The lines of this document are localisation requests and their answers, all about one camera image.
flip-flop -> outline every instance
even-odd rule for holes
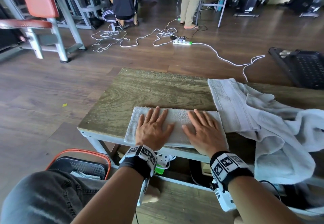
[[[186,29],[186,28],[184,28],[184,29],[187,30],[187,31],[197,30],[197,29],[199,29],[199,25],[196,25],[195,27],[190,28],[190,29]]]

folded white towel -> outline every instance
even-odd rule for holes
[[[125,135],[125,142],[129,143],[130,145],[135,144],[135,132],[137,128],[138,119],[141,114],[146,115],[149,107],[135,107],[133,110],[133,114],[131,117],[131,121],[129,122],[127,132]],[[186,147],[186,148],[193,148],[190,144],[188,137],[183,132],[181,126],[186,124],[191,131],[195,131],[193,125],[190,122],[190,119],[187,115],[188,110],[183,109],[168,109],[168,115],[163,123],[162,129],[165,130],[168,124],[175,123],[173,132],[168,139],[166,146],[171,147]],[[226,140],[225,132],[222,127],[222,122],[217,111],[207,111],[207,113],[212,116],[215,120],[217,120],[220,124],[220,129],[224,138]]]
[[[257,141],[257,180],[295,184],[313,175],[315,162],[308,152],[324,148],[324,111],[283,105],[273,95],[262,94],[234,79],[209,79],[208,84],[226,124],[225,132],[238,132]]]

right hand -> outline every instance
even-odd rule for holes
[[[211,158],[218,151],[228,151],[218,122],[211,118],[207,112],[200,113],[195,109],[194,113],[188,111],[188,116],[196,129],[196,134],[191,132],[186,125],[182,125],[182,129],[188,136],[190,143],[200,154]]]

left hand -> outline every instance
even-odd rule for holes
[[[146,145],[153,151],[160,150],[170,137],[174,124],[169,124],[165,131],[162,131],[162,124],[167,117],[168,110],[165,109],[159,116],[160,107],[151,108],[145,119],[141,114],[135,134],[136,145]]]

forearm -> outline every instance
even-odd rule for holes
[[[229,183],[228,190],[244,223],[302,224],[287,206],[253,177],[236,177]]]
[[[132,223],[143,180],[132,168],[118,169],[72,224]]]

